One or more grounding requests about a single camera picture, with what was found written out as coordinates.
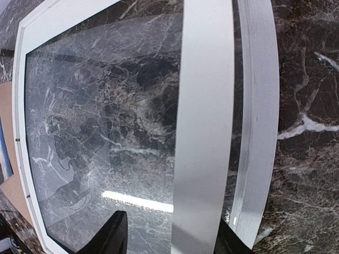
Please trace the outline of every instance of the black plastic piece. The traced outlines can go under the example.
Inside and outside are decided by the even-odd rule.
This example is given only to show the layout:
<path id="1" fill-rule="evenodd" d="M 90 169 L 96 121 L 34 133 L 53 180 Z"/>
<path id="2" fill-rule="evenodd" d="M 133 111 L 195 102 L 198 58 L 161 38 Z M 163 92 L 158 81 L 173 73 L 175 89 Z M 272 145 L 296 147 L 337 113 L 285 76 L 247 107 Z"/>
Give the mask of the black plastic piece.
<path id="1" fill-rule="evenodd" d="M 2 220 L 0 219 L 0 241 L 7 238 L 6 228 Z"/>
<path id="2" fill-rule="evenodd" d="M 77 254 L 126 254 L 127 237 L 127 213 L 116 211 Z"/>
<path id="3" fill-rule="evenodd" d="M 254 254 L 221 219 L 214 254 Z"/>

